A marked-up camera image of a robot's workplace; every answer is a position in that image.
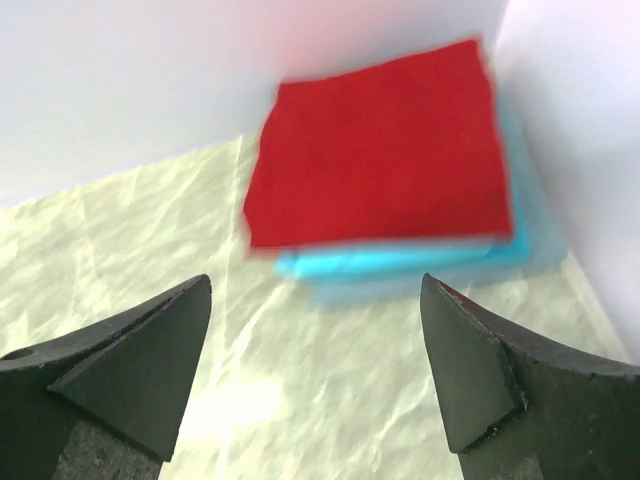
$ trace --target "red square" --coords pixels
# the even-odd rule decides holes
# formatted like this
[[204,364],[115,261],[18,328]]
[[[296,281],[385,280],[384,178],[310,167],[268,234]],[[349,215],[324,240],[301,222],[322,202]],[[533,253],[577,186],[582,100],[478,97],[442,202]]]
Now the red square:
[[244,203],[251,247],[512,236],[476,40],[283,83]]

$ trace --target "white wall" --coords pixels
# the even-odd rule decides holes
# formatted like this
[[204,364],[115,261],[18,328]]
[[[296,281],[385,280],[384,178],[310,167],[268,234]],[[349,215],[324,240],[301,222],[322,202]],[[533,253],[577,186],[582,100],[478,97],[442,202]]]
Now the white wall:
[[0,206],[259,128],[275,82],[497,31],[506,0],[0,3]]
[[495,58],[572,246],[640,362],[639,22],[637,0],[514,0]]

